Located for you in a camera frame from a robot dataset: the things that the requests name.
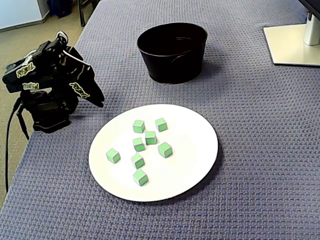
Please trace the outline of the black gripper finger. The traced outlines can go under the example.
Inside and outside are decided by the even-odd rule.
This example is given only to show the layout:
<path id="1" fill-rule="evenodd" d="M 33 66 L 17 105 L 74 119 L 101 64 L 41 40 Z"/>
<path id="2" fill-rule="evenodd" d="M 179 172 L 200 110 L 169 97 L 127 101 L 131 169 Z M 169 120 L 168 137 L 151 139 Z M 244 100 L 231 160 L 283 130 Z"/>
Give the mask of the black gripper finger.
<path id="1" fill-rule="evenodd" d="M 81 72 L 78 74 L 77 77 L 75 77 L 71 81 L 71 88 L 74 90 L 78 96 L 80 96 L 82 99 L 85 99 L 89 101 L 90 103 L 102 108 L 103 102 L 102 101 L 96 101 L 95 99 L 91 98 L 88 86 L 87 86 L 87 68 L 83 68 Z"/>
<path id="2" fill-rule="evenodd" d="M 95 73 L 94 73 L 94 70 L 91 66 L 87 67 L 86 75 L 87 75 L 87 80 L 86 80 L 87 88 L 90 92 L 89 93 L 90 97 L 95 99 L 96 101 L 104 102 L 105 97 L 104 97 L 100 87 L 95 82 Z"/>

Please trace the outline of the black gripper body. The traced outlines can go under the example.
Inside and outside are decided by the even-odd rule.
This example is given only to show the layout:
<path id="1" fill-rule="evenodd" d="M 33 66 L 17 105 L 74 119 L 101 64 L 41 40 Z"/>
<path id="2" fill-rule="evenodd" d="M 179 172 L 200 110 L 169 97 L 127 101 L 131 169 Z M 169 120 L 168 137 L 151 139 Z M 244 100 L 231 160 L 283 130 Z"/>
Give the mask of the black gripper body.
<path id="1" fill-rule="evenodd" d="M 78 76 L 82 69 L 87 65 L 83 63 L 84 59 L 73 46 L 67 46 L 65 54 L 62 52 L 61 58 L 57 62 L 56 72 L 53 75 L 54 85 L 66 85 Z"/>

